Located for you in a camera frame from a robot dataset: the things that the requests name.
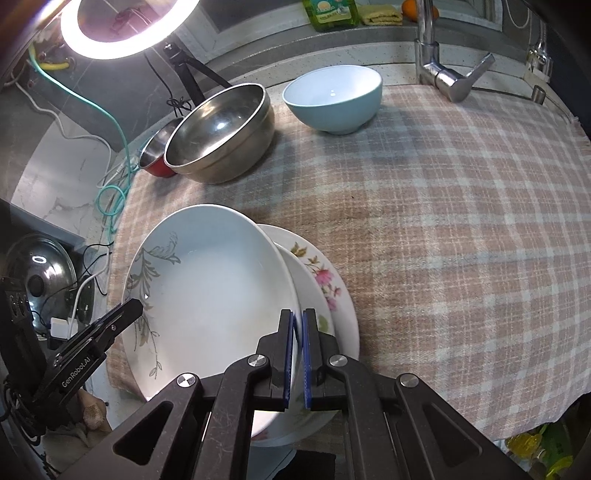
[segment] blue gripper pad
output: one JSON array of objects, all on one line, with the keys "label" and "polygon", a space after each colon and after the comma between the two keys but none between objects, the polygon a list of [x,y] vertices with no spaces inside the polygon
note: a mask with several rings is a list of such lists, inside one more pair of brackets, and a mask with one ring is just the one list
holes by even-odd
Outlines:
[{"label": "blue gripper pad", "polygon": [[302,325],[302,352],[304,356],[304,405],[310,409],[312,405],[312,369],[310,365],[310,338],[308,337],[308,317],[305,312],[301,314]]},{"label": "blue gripper pad", "polygon": [[294,328],[296,325],[296,316],[293,312],[290,315],[290,327],[287,335],[287,346],[285,350],[285,378],[283,382],[283,405],[287,408],[290,404],[290,393],[291,393],[291,358],[293,357],[293,345],[294,345]]}]

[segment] white power adapter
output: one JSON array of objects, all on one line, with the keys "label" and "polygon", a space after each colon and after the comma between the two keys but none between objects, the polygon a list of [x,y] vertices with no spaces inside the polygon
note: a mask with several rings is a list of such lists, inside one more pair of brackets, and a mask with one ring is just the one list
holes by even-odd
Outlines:
[{"label": "white power adapter", "polygon": [[72,331],[70,331],[70,324],[67,320],[52,317],[50,335],[61,340],[68,340],[68,334],[73,337],[78,333],[78,322],[76,319],[71,319],[71,321],[73,322]]}]

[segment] orange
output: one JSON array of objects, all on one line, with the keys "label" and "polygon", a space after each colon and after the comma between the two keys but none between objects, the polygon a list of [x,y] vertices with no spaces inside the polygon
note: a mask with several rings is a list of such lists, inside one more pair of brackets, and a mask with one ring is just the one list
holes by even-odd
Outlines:
[{"label": "orange", "polygon": [[[402,3],[402,13],[413,22],[417,21],[417,2],[416,0],[404,0]],[[433,20],[439,18],[439,10],[433,6]]]}]

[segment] yellow towel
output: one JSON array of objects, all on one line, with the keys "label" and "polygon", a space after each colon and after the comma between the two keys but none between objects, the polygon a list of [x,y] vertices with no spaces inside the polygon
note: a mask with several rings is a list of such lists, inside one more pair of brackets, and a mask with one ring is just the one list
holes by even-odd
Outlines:
[{"label": "yellow towel", "polygon": [[392,5],[357,5],[365,25],[402,25],[402,14]]}]

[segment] bowl rim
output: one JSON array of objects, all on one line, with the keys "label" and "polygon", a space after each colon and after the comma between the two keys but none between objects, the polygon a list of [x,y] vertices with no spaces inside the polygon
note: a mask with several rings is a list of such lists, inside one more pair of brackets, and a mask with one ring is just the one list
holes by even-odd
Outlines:
[{"label": "bowl rim", "polygon": [[[313,73],[317,73],[317,72],[319,72],[319,71],[321,71],[321,70],[338,69],[338,68],[342,68],[342,67],[354,67],[354,68],[356,68],[356,69],[369,70],[370,72],[372,72],[372,74],[375,74],[375,75],[377,75],[377,78],[379,79],[379,82],[377,83],[377,85],[376,85],[375,87],[373,87],[372,89],[368,90],[367,92],[365,92],[365,93],[363,93],[363,94],[361,94],[361,95],[359,95],[359,96],[357,96],[357,97],[350,98],[350,99],[347,99],[347,100],[341,100],[340,102],[335,102],[335,103],[319,103],[319,104],[317,104],[317,105],[303,105],[303,104],[300,104],[300,103],[294,103],[294,102],[290,102],[289,100],[286,100],[286,99],[285,99],[285,93],[286,93],[286,91],[287,91],[287,90],[288,90],[288,89],[289,89],[289,88],[290,88],[290,87],[291,87],[293,84],[295,84],[297,81],[301,80],[302,78],[304,78],[304,77],[306,77],[306,76],[308,76],[308,75],[311,75],[311,74],[313,74]],[[369,67],[366,67],[366,66],[364,66],[364,65],[331,65],[331,66],[328,66],[328,67],[322,67],[321,69],[312,70],[311,72],[308,72],[308,73],[305,73],[305,74],[303,74],[303,75],[300,75],[298,78],[296,78],[296,79],[292,80],[292,81],[290,82],[290,84],[289,84],[287,87],[285,87],[285,88],[283,89],[283,93],[281,94],[281,98],[283,99],[283,101],[284,101],[284,102],[285,102],[285,103],[286,103],[288,106],[295,106],[295,107],[298,107],[298,108],[317,108],[317,107],[321,107],[321,106],[333,106],[333,105],[341,105],[341,104],[343,104],[343,103],[350,102],[351,100],[355,100],[355,99],[357,99],[357,98],[364,97],[365,95],[368,95],[369,93],[371,93],[371,92],[373,92],[373,91],[377,90],[378,88],[380,88],[380,87],[382,86],[382,83],[383,83],[383,81],[384,81],[384,80],[383,80],[383,78],[382,78],[381,74],[380,74],[380,73],[379,73],[377,70],[371,69],[371,68],[369,68]]]},{"label": "bowl rim", "polygon": [[[296,308],[296,310],[294,311],[294,314],[298,315],[300,313],[300,303],[297,297],[297,292],[296,292],[296,286],[294,285],[294,281],[291,278],[291,274],[289,269],[287,268],[287,264],[285,263],[285,261],[283,260],[283,257],[281,256],[281,253],[279,252],[279,249],[277,248],[275,242],[273,242],[273,240],[271,240],[271,238],[263,231],[263,229],[258,226],[258,224],[252,220],[251,218],[247,217],[246,215],[244,215],[242,212],[239,212],[238,210],[235,210],[233,208],[227,207],[225,205],[219,205],[217,203],[199,203],[197,205],[189,205],[186,207],[183,207],[175,212],[172,212],[171,214],[167,215],[165,218],[163,218],[162,220],[160,220],[151,230],[150,232],[144,237],[144,239],[140,242],[131,263],[129,264],[129,268],[127,269],[127,273],[125,274],[125,277],[123,279],[123,290],[121,293],[121,303],[125,302],[125,295],[126,295],[126,282],[127,282],[127,278],[129,277],[130,273],[131,273],[131,269],[134,266],[134,262],[133,260],[135,260],[135,257],[137,257],[139,251],[141,250],[141,248],[144,246],[144,242],[146,241],[147,238],[150,237],[150,235],[152,235],[152,233],[154,233],[154,231],[162,224],[164,223],[166,220],[168,220],[170,217],[184,211],[184,210],[189,210],[189,209],[194,209],[194,208],[199,208],[199,207],[213,207],[213,208],[217,208],[217,209],[222,209],[222,210],[226,210],[229,211],[231,213],[233,213],[234,215],[238,215],[239,217],[241,217],[243,220],[246,220],[247,223],[249,223],[250,225],[252,225],[261,235],[262,237],[265,239],[265,241],[270,244],[273,248],[273,251],[275,252],[275,256],[277,257],[277,260],[279,260],[279,265],[281,266],[281,271],[283,273],[283,276],[287,279],[287,287],[290,291],[290,296],[291,296],[291,301],[294,302],[293,305],[289,306],[290,310],[292,307]],[[290,389],[294,387],[294,384],[296,382],[296,372],[298,370],[298,366],[300,364],[300,358],[301,358],[301,345],[300,342],[298,341],[297,335],[294,334],[294,350],[295,352],[293,353],[292,356],[292,361],[291,361],[291,378],[290,378]],[[140,393],[142,394],[142,396],[144,396],[144,392],[142,391],[141,387],[138,384],[138,388]],[[251,437],[257,435],[258,433],[262,432],[264,429],[266,429],[276,418],[277,416],[281,413],[281,412],[272,412],[273,415],[271,415],[269,417],[269,420],[266,422],[265,426],[263,428],[261,428],[260,430],[258,430],[256,433],[255,432],[251,432]]]},{"label": "bowl rim", "polygon": [[[206,103],[208,103],[210,100],[212,100],[212,99],[214,99],[215,97],[217,97],[218,95],[222,95],[223,93],[225,93],[225,92],[227,92],[227,91],[229,91],[229,90],[233,90],[233,89],[236,89],[236,88],[239,88],[239,87],[244,87],[244,86],[249,86],[249,85],[254,85],[254,86],[257,86],[257,87],[260,87],[260,88],[261,88],[261,90],[262,90],[262,98],[261,98],[261,101],[260,101],[260,102],[259,102],[259,104],[256,106],[256,108],[254,109],[254,111],[253,111],[253,113],[251,114],[251,116],[249,116],[249,117],[248,117],[246,120],[244,120],[244,121],[243,121],[243,123],[242,123],[242,125],[241,125],[241,126],[238,128],[238,129],[236,129],[236,131],[235,131],[235,132],[234,132],[234,133],[233,133],[231,136],[228,136],[228,137],[227,137],[227,138],[224,140],[224,142],[222,142],[221,144],[219,144],[219,145],[217,146],[217,148],[216,148],[215,150],[213,150],[213,151],[211,151],[211,152],[209,152],[209,153],[207,153],[207,154],[205,154],[205,155],[202,155],[202,156],[201,156],[201,157],[199,157],[199,158],[194,158],[193,160],[191,160],[191,161],[189,161],[189,162],[182,163],[182,164],[179,164],[179,165],[172,165],[171,163],[168,163],[168,160],[167,160],[167,153],[168,153],[168,148],[169,148],[169,146],[170,146],[170,143],[172,142],[172,140],[173,140],[174,136],[176,135],[177,131],[178,131],[178,130],[179,130],[179,129],[180,129],[182,126],[183,126],[183,124],[184,124],[184,123],[187,121],[187,119],[191,117],[191,115],[193,115],[193,114],[194,114],[194,113],[195,113],[197,110],[199,110],[199,109],[200,109],[200,108],[201,108],[203,105],[205,105],[205,104],[206,104]],[[249,122],[250,122],[250,121],[251,121],[251,120],[252,120],[252,119],[253,119],[253,118],[254,118],[254,117],[255,117],[255,116],[258,114],[258,112],[260,112],[260,111],[261,111],[261,108],[262,108],[262,107],[263,107],[263,105],[265,104],[265,100],[267,99],[268,95],[269,95],[269,94],[267,93],[267,90],[266,90],[266,88],[265,88],[263,85],[261,85],[260,83],[254,83],[254,82],[245,82],[245,83],[239,83],[238,85],[232,85],[231,87],[228,87],[228,88],[224,88],[223,90],[220,90],[218,93],[216,93],[216,94],[212,95],[211,97],[209,97],[209,98],[206,98],[206,99],[205,99],[203,102],[201,102],[201,103],[200,103],[199,105],[197,105],[197,106],[196,106],[196,107],[195,107],[193,110],[191,110],[187,116],[185,116],[185,117],[183,118],[183,120],[182,120],[182,121],[181,121],[181,122],[180,122],[180,123],[177,125],[177,128],[175,128],[175,129],[174,129],[174,131],[173,131],[173,133],[170,135],[170,138],[168,139],[168,141],[166,142],[166,146],[164,147],[164,155],[163,155],[163,157],[164,157],[164,164],[165,164],[165,165],[166,165],[168,168],[172,169],[173,171],[176,171],[176,170],[175,170],[175,168],[185,168],[185,167],[187,167],[188,165],[193,165],[193,164],[196,164],[196,163],[197,163],[197,162],[199,162],[200,160],[202,160],[202,159],[204,159],[204,158],[208,157],[208,156],[209,156],[209,155],[211,155],[213,152],[215,152],[215,151],[216,151],[218,148],[220,148],[221,146],[223,146],[223,145],[227,144],[227,143],[230,141],[230,139],[231,139],[232,137],[234,137],[235,135],[237,135],[238,133],[240,133],[240,132],[241,132],[241,131],[242,131],[242,130],[243,130],[245,127],[246,127],[246,125],[247,125],[247,124],[248,124],[248,123],[249,123]]]}]

